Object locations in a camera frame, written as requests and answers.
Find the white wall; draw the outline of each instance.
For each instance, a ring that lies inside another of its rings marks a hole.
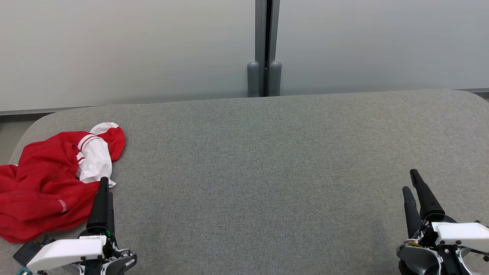
[[[280,0],[281,95],[489,87],[486,0]]]
[[[255,1],[3,0],[0,111],[246,97]]]

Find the gray fabric surface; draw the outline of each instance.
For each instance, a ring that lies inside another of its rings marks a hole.
[[[139,255],[128,274],[398,274],[409,169],[451,217],[489,224],[488,118],[486,101],[448,90],[90,107],[37,121],[11,161],[118,123],[116,236]],[[18,247],[0,240],[0,274],[18,270]]]

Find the robotic arm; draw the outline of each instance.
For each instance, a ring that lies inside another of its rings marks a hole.
[[[469,252],[489,261],[489,229],[479,221],[457,223],[445,211],[416,169],[410,171],[421,210],[409,187],[404,186],[404,211],[408,239],[398,246],[403,275],[471,275],[463,257]]]
[[[32,247],[36,243],[25,244],[14,258],[25,265],[24,274],[40,272],[57,267],[77,275],[123,275],[136,265],[137,255],[129,249],[119,249],[115,239],[112,193],[109,179],[100,180],[92,210],[83,230],[76,239],[44,241],[37,253]]]

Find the white sleeve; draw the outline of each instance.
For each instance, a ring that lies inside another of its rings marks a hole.
[[[119,127],[119,125],[117,125],[116,123],[113,123],[113,122],[103,122],[103,123],[100,123],[100,124],[95,125],[90,130],[90,133],[92,133],[94,135],[99,135],[99,134],[103,134],[103,133],[107,132],[111,128],[118,128],[118,127]]]
[[[85,157],[78,167],[79,178],[84,183],[99,181],[102,177],[109,178],[109,188],[114,187],[111,180],[112,160],[109,146],[100,137],[90,138],[81,148]]]

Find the red cloth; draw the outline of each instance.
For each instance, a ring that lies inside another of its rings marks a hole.
[[[24,147],[19,166],[0,165],[0,237],[23,243],[88,219],[99,182],[76,177],[87,136],[93,134],[62,132]],[[111,128],[99,137],[117,160],[125,143],[122,130]]]

